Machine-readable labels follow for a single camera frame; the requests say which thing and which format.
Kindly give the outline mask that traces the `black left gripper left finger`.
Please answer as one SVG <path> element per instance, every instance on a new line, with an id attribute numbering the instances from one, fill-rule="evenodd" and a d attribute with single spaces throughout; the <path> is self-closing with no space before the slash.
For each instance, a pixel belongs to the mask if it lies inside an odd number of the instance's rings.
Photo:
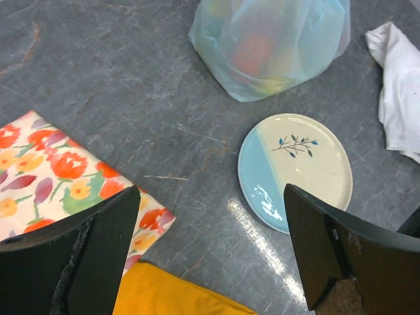
<path id="1" fill-rule="evenodd" d="M 65 219 L 1 242 L 2 314 L 111 314 L 140 192 L 128 187 Z"/>

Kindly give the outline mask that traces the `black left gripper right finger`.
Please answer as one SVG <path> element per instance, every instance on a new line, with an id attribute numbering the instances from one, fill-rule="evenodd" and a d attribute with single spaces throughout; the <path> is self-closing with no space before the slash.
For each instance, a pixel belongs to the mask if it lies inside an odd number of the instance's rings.
<path id="1" fill-rule="evenodd" d="M 293 250 L 316 314 L 419 313 L 419 211 L 393 232 L 293 184 L 284 191 Z"/>

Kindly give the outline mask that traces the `light blue plastic bag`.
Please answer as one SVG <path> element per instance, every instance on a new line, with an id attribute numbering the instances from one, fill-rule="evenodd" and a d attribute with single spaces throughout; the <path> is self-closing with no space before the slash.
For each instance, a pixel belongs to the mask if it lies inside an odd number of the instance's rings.
<path id="1" fill-rule="evenodd" d="M 190 42 L 239 102 L 320 75 L 350 43 L 350 3 L 335 0 L 200 1 Z"/>

